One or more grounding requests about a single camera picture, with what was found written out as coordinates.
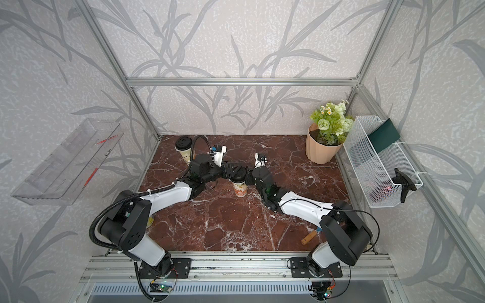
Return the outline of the printed paper cup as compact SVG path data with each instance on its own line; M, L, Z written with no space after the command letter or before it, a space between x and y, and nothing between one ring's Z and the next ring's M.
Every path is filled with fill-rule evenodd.
M233 185L233 189L237 197L244 198L247 195L248 185L246 184L246 182L236 184L231 181L231 183Z
M176 150L188 165L190 163L192 144L193 140L189 136L180 136L175 143Z

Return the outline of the black plastic cup lid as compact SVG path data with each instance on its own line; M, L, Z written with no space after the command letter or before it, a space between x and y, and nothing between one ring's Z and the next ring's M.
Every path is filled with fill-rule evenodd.
M191 150L193 145L193 140L189 136L180 136L176 143L175 143L175 148L177 151L187 151Z

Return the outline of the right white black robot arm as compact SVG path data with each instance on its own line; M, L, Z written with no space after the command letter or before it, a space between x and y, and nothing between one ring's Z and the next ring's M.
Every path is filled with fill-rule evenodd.
M291 215L320 227L326 242L307 256L314 275L337 262L354 266L373 237L370 228L348 203L323 203L279 187L265 166L250 170L246 177L256 187L262 203L271 211Z

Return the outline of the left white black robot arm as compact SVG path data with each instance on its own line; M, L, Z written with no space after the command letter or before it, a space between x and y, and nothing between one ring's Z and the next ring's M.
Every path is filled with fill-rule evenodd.
M165 272L173 267L171 255L146 234L149 217L176 203L196 198L206 184L224 178L245 181L248 169L209 155L194 159L187 173L164 188L134 193L126 190L93 220L88 234L100 247L117 249L132 260Z

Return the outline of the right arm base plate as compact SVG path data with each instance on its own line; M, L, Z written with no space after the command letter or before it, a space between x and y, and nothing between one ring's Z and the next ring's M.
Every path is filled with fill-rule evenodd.
M296 279L343 277L341 264L339 262L333 263L327 268L323 268L307 257L293 257L288 260L287 267L291 271L292 277Z

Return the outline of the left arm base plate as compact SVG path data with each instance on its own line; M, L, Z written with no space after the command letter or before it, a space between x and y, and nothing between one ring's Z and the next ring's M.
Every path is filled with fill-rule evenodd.
M141 279L187 279L191 262L191 258L171 258L162 260L157 266L150 266L142 261L138 274Z

